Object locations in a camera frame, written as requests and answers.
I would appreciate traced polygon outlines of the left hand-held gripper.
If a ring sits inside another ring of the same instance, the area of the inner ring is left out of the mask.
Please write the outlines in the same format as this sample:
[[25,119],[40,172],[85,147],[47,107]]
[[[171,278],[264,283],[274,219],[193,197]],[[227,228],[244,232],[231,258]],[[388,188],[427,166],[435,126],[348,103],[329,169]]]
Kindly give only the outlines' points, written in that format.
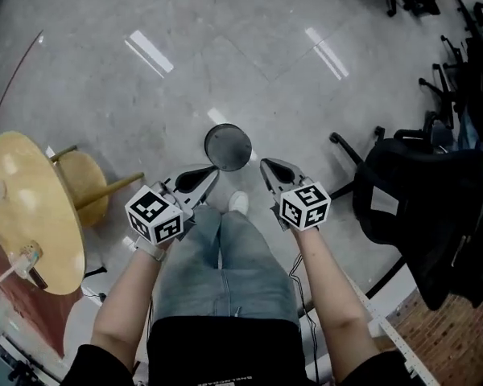
[[[193,210],[207,199],[219,174],[213,165],[183,166],[169,175],[167,189],[176,190],[183,210]],[[184,234],[185,213],[181,208],[147,185],[125,205],[130,226],[150,244],[162,244]]]

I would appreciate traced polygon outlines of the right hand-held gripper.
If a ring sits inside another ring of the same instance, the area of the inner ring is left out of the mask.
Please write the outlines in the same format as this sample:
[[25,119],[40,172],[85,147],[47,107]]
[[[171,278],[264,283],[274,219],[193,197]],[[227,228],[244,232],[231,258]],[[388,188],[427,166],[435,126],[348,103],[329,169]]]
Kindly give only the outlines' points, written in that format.
[[318,228],[327,219],[332,199],[320,182],[304,174],[296,165],[277,158],[260,162],[260,171],[268,191],[279,194],[271,208],[283,231]]

